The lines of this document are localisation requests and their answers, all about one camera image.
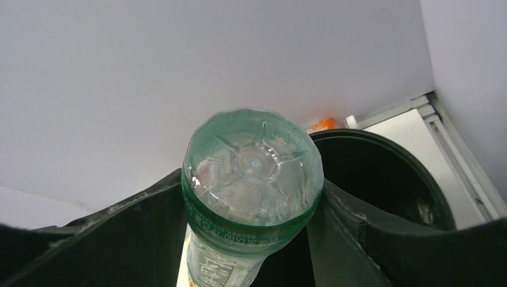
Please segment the clear bottle green label green cap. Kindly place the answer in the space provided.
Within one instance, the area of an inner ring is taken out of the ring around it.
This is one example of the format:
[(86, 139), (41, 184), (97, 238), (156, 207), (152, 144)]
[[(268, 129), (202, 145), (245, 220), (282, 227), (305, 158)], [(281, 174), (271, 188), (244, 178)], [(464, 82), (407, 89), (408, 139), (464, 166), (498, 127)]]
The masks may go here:
[(181, 170), (191, 286), (250, 286), (306, 226), (324, 182), (320, 152), (284, 116), (219, 112), (192, 135)]

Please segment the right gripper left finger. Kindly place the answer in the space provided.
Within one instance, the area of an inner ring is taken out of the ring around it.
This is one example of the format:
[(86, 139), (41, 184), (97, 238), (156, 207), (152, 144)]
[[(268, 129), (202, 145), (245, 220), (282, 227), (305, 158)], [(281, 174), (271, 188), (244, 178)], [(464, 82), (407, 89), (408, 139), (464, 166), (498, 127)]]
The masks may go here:
[(1, 285), (175, 286), (186, 229), (175, 170), (62, 227), (1, 225)]

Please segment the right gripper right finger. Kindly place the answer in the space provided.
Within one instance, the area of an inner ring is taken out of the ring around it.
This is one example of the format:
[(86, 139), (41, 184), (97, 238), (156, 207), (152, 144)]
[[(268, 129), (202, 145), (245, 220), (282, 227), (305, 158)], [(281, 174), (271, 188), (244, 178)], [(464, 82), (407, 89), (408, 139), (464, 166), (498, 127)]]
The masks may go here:
[(325, 181), (307, 227), (317, 286), (505, 286), (506, 219), (441, 231)]

